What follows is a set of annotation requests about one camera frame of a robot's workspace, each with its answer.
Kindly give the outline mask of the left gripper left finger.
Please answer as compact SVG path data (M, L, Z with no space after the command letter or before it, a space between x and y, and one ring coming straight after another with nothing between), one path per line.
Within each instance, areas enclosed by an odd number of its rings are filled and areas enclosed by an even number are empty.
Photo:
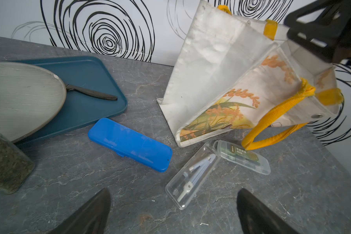
M50 234L103 234L111 210L111 194L103 188Z

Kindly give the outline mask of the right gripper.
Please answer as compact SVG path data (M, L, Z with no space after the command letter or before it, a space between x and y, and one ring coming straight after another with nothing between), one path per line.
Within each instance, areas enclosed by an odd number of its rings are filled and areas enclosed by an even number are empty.
M351 66L351 1L315 1L289 13L287 37L319 59Z

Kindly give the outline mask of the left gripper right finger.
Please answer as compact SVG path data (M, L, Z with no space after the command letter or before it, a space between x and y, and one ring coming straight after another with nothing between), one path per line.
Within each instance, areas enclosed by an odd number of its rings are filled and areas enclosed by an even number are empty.
M237 210L245 234L298 233L245 188L238 192Z

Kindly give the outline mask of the clear case white compass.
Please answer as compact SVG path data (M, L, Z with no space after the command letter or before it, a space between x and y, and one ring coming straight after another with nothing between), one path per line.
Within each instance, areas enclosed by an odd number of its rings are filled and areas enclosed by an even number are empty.
M165 191L179 209L187 208L219 161L216 149L206 143L169 181Z

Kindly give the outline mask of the blue compass case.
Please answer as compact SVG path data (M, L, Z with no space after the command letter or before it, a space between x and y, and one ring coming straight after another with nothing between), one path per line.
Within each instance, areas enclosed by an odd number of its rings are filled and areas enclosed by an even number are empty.
M88 132L91 141L121 157L130 158L160 173L170 164L172 149L111 119L100 119Z

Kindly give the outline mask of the canvas tote bag yellow handles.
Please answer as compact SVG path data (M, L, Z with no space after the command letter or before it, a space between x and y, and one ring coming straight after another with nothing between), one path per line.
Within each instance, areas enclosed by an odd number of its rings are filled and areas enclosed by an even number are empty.
M273 20L199 3L158 99L179 147L249 129L243 148L259 149L338 114L344 98L334 66L290 40L289 32Z

